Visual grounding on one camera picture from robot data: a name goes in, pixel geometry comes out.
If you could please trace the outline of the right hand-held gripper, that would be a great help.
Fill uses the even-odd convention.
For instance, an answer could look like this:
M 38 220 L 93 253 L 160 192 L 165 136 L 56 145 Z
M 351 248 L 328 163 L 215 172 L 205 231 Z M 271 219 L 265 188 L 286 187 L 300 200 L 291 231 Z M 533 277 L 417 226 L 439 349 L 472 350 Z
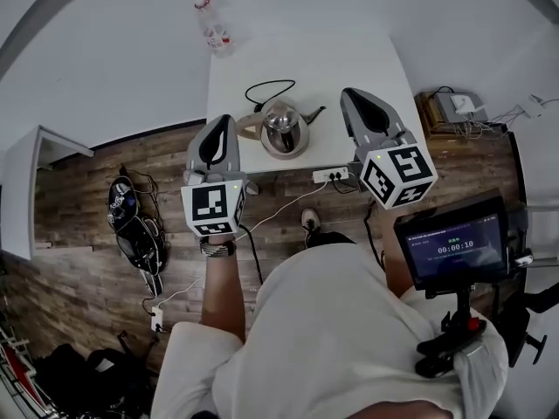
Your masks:
M 426 144 L 404 126 L 396 109 L 354 87 L 342 90 L 340 106 L 363 187 L 387 210 L 422 200 L 438 174 Z

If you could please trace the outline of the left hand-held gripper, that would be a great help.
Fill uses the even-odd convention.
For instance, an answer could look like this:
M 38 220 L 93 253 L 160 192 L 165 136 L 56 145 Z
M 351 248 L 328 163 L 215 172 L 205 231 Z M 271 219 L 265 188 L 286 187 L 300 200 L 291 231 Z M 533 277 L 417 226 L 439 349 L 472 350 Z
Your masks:
M 225 167 L 210 168 L 223 157 Z M 198 237 L 238 233 L 251 183 L 240 170 L 237 124 L 232 116 L 217 117 L 190 142 L 183 177 L 183 209 L 192 232 Z

